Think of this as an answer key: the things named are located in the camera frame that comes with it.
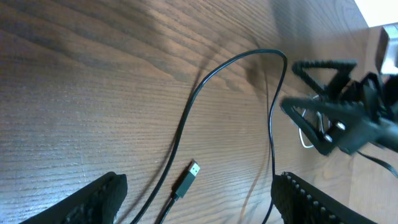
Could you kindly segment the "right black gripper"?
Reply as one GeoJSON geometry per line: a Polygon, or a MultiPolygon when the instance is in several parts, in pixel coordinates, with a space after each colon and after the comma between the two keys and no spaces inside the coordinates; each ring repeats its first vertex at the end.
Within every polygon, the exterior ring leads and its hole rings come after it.
{"type": "Polygon", "coordinates": [[[286,97],[282,111],[322,155],[351,155],[367,143],[397,151],[397,78],[375,73],[351,79],[356,60],[300,60],[293,73],[320,96],[336,101],[286,97]]]}

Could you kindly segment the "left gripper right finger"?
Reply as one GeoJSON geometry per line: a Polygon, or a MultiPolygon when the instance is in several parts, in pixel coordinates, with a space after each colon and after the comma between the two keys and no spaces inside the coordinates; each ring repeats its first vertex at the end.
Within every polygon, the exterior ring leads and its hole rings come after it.
{"type": "Polygon", "coordinates": [[[291,172],[274,176],[271,198],[285,224],[375,224],[291,172]]]}

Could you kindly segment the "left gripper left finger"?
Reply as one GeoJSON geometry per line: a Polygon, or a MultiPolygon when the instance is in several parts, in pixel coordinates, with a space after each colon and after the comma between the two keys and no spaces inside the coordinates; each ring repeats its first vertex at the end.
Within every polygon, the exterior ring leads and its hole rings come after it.
{"type": "Polygon", "coordinates": [[[108,172],[24,223],[113,223],[126,195],[126,175],[108,172]]]}

